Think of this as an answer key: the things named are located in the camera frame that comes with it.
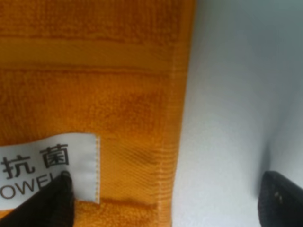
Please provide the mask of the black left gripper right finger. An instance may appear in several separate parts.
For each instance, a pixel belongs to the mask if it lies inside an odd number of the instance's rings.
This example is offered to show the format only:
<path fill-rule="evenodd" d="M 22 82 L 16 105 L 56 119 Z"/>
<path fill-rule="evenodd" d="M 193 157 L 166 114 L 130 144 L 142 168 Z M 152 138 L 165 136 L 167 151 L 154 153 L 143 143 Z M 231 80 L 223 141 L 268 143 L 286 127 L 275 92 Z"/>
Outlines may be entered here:
<path fill-rule="evenodd" d="M 258 196 L 262 227 L 301 227 L 303 189 L 276 171 L 266 171 Z"/>

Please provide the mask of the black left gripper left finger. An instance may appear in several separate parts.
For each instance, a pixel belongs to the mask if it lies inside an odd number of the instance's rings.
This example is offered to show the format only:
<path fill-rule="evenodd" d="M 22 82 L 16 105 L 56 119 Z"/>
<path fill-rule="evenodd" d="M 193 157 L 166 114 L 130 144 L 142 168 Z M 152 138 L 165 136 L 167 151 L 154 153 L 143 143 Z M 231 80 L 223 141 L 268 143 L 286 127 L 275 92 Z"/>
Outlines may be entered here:
<path fill-rule="evenodd" d="M 62 172 L 48 185 L 0 219 L 2 227 L 72 227 L 74 191 L 69 173 Z"/>

